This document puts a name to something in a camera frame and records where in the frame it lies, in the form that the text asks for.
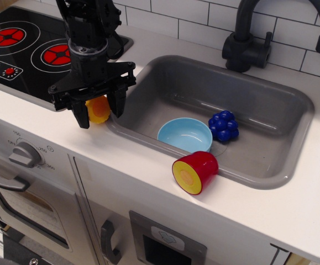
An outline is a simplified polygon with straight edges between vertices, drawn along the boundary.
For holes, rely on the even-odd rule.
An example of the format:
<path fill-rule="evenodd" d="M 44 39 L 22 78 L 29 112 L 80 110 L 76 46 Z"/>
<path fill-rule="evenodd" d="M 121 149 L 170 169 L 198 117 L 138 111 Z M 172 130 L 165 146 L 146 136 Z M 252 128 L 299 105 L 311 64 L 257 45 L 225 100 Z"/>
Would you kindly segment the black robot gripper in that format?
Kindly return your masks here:
<path fill-rule="evenodd" d="M 124 113 L 127 90 L 136 84 L 135 63 L 110 62 L 108 41 L 95 47 L 67 42 L 71 70 L 48 88 L 56 110 L 72 110 L 80 128 L 88 129 L 90 121 L 86 101 L 107 96 L 112 113 L 119 118 Z"/>

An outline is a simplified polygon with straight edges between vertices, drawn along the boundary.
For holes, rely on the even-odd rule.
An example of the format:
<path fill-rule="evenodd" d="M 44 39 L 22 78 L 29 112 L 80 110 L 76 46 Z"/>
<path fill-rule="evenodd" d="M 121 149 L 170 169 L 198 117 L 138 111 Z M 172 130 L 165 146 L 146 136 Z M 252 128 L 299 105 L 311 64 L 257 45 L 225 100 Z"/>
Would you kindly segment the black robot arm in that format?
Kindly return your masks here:
<path fill-rule="evenodd" d="M 90 126 L 86 102 L 105 95 L 110 109 L 120 117 L 125 108 L 127 90 L 136 84 L 135 63 L 116 62 L 124 51 L 111 56 L 108 40 L 123 42 L 116 33 L 121 11 L 112 1 L 58 1 L 66 26 L 71 70 L 49 87 L 56 110 L 71 110 L 81 128 Z"/>

